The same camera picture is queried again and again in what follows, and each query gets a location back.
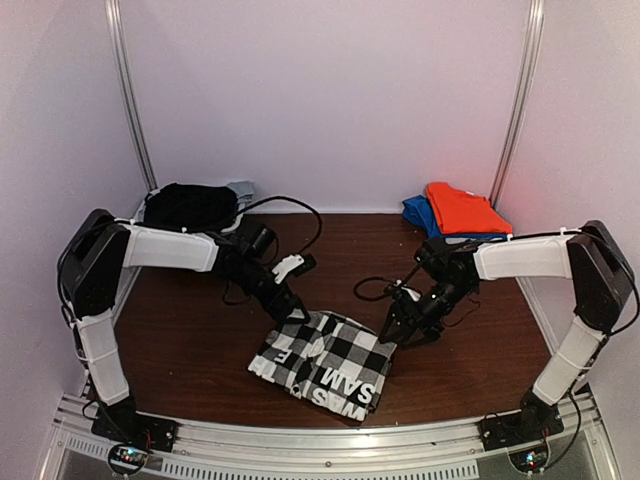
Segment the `black white checkered cloth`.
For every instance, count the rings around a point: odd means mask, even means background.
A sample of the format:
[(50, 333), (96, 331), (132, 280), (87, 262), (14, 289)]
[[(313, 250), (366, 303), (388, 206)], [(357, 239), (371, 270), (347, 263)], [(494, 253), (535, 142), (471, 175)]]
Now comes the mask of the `black white checkered cloth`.
[(351, 318), (312, 311), (305, 323), (269, 332), (247, 370), (297, 399), (362, 422), (378, 408), (396, 349)]

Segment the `orange t-shirt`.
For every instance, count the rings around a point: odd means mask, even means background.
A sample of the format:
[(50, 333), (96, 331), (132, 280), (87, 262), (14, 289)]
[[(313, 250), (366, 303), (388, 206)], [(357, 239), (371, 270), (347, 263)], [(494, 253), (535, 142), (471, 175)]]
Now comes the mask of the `orange t-shirt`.
[(442, 234), (512, 234), (504, 220), (484, 196), (451, 187), (446, 182), (426, 186), (426, 196)]

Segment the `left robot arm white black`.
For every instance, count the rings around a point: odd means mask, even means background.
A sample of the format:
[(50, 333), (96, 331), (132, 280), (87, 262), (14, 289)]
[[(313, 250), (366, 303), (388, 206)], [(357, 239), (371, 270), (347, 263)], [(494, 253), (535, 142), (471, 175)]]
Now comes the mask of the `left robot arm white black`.
[(264, 224), (235, 220), (216, 230), (159, 228), (135, 219), (119, 219), (104, 209), (92, 211), (63, 251), (57, 266), (62, 311), (72, 330), (76, 352), (88, 372), (98, 401), (112, 407), (103, 420), (123, 444), (137, 442), (144, 424), (122, 404), (131, 399), (113, 327), (122, 270), (168, 268), (212, 273), (256, 299), (279, 324), (300, 324), (310, 314), (287, 284), (315, 265), (301, 253), (268, 268), (260, 260), (275, 240)]

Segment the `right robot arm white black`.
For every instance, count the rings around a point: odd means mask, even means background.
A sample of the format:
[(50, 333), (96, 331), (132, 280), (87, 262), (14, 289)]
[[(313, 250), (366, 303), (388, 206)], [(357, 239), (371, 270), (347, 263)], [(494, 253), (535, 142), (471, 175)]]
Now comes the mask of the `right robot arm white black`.
[(575, 307), (565, 337), (523, 396), (512, 430), (535, 440), (551, 424), (559, 401), (571, 392), (600, 351), (623, 332), (618, 321), (630, 299), (638, 299), (635, 275), (605, 224), (591, 220), (570, 230), (498, 240), (449, 243), (428, 239), (414, 254), (415, 268), (434, 282), (418, 294), (399, 280), (390, 298), (381, 337), (402, 348), (440, 338), (444, 319), (481, 283), (506, 278), (557, 278), (571, 282)]

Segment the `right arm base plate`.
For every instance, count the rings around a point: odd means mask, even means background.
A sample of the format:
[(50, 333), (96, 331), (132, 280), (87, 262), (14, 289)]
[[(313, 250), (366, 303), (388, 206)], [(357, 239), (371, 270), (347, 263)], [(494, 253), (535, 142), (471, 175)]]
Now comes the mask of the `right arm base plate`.
[(556, 405), (526, 400), (514, 413), (488, 413), (477, 423), (485, 451), (538, 442), (564, 431)]

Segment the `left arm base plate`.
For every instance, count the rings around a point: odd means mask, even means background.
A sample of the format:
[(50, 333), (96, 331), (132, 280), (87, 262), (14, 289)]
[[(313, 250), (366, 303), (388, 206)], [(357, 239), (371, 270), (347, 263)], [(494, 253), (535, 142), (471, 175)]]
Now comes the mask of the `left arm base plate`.
[(98, 401), (91, 432), (119, 443), (151, 451), (171, 452), (178, 423), (171, 419), (141, 414), (133, 396), (113, 405)]

